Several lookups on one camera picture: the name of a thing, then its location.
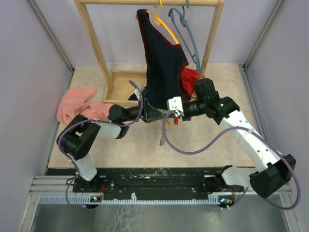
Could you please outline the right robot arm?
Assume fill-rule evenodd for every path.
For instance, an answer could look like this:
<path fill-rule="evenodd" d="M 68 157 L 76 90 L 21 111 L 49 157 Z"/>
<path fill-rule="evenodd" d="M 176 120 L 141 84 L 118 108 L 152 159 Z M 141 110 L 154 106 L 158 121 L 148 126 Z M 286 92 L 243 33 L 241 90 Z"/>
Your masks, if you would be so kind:
<path fill-rule="evenodd" d="M 168 103 L 170 110 L 176 110 L 182 120 L 200 115 L 213 119 L 233 136 L 254 163 L 254 168 L 228 167 L 216 178 L 216 187 L 221 191 L 229 190 L 232 185 L 251 187 L 259 196 L 268 198 L 287 184 L 295 168 L 295 158 L 266 145 L 240 107 L 230 97 L 219 96 L 212 80 L 198 80 L 194 87 L 196 100 L 185 102 L 181 97 L 174 97 Z"/>

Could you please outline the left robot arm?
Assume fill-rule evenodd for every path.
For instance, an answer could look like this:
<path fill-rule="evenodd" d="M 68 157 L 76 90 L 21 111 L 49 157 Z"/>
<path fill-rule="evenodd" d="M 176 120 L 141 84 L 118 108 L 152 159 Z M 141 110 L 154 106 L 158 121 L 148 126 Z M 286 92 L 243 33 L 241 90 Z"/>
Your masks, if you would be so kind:
<path fill-rule="evenodd" d="M 152 107 L 147 99 L 140 101 L 138 106 L 129 108 L 114 104 L 109 109 L 107 121 L 76 116 L 58 136 L 56 143 L 59 150 L 73 163 L 77 176 L 84 180 L 83 186 L 94 192 L 100 187 L 97 169 L 89 155 L 95 139 L 121 139 L 129 126 L 138 120 L 151 123 L 163 119 L 165 115 L 163 110 Z"/>

